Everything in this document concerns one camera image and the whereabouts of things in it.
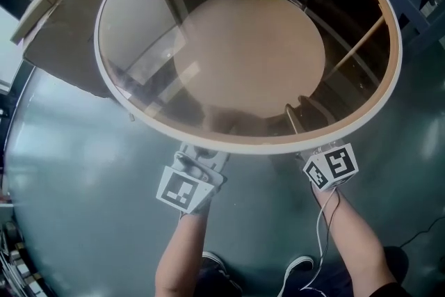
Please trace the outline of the large printed cardboard box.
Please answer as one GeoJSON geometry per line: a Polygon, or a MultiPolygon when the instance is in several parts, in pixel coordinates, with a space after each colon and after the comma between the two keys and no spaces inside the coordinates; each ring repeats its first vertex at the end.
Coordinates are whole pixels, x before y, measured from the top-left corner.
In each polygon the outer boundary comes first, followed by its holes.
{"type": "Polygon", "coordinates": [[[24,39],[24,58],[92,95],[111,96],[97,67],[94,28],[103,0],[55,0],[24,39]]]}

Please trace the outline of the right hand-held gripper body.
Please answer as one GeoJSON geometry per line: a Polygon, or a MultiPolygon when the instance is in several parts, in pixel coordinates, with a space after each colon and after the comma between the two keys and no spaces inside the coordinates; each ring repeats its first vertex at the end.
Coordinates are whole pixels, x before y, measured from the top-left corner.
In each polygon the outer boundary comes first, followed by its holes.
{"type": "Polygon", "coordinates": [[[313,153],[302,172],[318,191],[329,191],[347,182],[359,172],[350,143],[313,153]]]}

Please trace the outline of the cluttered storage shelf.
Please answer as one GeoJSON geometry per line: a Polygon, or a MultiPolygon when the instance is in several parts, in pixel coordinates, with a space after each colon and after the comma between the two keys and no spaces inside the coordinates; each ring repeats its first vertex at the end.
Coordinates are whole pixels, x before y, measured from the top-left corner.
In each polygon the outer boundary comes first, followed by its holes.
{"type": "Polygon", "coordinates": [[[51,297],[11,220],[0,225],[0,297],[51,297]]]}

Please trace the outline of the person's left shoe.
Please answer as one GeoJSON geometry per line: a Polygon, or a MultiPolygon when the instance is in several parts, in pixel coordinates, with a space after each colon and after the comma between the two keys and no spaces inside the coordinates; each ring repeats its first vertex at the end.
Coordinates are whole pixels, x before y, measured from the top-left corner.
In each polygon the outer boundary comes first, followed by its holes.
{"type": "Polygon", "coordinates": [[[221,258],[212,252],[202,253],[199,281],[210,286],[211,289],[226,289],[229,286],[229,275],[221,258]]]}

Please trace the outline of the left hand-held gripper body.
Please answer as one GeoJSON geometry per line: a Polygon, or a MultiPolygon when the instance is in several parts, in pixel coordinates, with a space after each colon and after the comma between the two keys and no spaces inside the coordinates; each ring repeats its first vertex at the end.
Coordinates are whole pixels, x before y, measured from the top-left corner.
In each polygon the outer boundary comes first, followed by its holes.
{"type": "Polygon", "coordinates": [[[156,198],[183,214],[194,214],[225,182],[226,177],[196,160],[175,159],[164,168],[156,198]]]}

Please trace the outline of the person's shoe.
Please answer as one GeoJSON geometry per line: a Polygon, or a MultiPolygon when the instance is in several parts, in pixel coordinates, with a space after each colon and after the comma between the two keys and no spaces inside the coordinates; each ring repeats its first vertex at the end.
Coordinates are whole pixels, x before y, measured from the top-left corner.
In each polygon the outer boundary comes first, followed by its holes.
{"type": "Polygon", "coordinates": [[[284,293],[284,289],[286,286],[286,283],[289,279],[290,274],[293,271],[311,271],[314,267],[314,260],[309,256],[301,256],[295,258],[286,268],[282,283],[282,288],[280,289],[280,292],[278,293],[277,297],[282,297],[284,293]]]}
{"type": "Polygon", "coordinates": [[[229,286],[229,275],[221,258],[212,252],[202,253],[199,281],[210,286],[211,289],[226,289],[229,286]]]}

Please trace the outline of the round glass table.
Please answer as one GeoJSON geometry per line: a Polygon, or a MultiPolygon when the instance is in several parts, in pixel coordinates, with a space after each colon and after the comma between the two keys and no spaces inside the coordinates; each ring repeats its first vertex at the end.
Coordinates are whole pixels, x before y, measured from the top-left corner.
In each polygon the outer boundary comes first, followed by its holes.
{"type": "Polygon", "coordinates": [[[101,76],[123,107],[178,141],[235,154],[284,154],[338,140],[386,104],[403,45],[390,0],[103,0],[101,76]],[[337,121],[296,134],[298,97],[337,121]],[[263,137],[203,128],[207,108],[264,119],[263,137]]]}

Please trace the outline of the person's right forearm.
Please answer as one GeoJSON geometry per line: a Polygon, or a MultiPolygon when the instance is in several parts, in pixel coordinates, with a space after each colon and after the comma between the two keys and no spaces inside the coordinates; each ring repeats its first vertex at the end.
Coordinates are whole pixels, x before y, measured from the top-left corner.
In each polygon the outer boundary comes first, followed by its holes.
{"type": "Polygon", "coordinates": [[[337,191],[315,190],[314,195],[332,221],[330,234],[350,274],[354,297],[370,297],[395,283],[380,240],[347,199],[337,191]]]}

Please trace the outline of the person's dark trousers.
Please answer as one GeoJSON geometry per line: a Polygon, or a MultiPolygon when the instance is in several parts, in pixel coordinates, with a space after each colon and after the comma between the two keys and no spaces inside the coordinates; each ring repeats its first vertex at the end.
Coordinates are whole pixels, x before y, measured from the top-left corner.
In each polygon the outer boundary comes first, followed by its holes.
{"type": "MultiPolygon", "coordinates": [[[[389,271],[394,277],[393,282],[402,286],[409,267],[407,255],[395,246],[385,247],[384,253],[389,271]]],[[[310,276],[309,271],[292,275],[282,297],[356,297],[349,272],[340,258],[322,267],[311,288],[301,291],[300,288],[310,276]]]]}

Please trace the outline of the person's left forearm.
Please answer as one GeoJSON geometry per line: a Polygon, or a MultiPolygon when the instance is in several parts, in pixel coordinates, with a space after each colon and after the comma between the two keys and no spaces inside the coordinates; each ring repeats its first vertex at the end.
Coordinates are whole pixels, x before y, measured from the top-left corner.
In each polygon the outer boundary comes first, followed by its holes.
{"type": "Polygon", "coordinates": [[[209,213],[179,219],[155,276],[155,297],[193,297],[209,213]]]}

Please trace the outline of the person's right shoe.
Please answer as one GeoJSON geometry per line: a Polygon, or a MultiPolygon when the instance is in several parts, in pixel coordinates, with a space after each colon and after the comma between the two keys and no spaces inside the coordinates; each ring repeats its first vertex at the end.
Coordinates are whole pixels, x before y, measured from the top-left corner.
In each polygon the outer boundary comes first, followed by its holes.
{"type": "Polygon", "coordinates": [[[314,267],[314,260],[309,256],[301,256],[295,258],[286,268],[282,283],[282,288],[280,289],[280,292],[278,293],[277,297],[282,297],[284,293],[284,289],[286,286],[286,283],[289,279],[290,274],[293,271],[311,271],[314,267]]]}

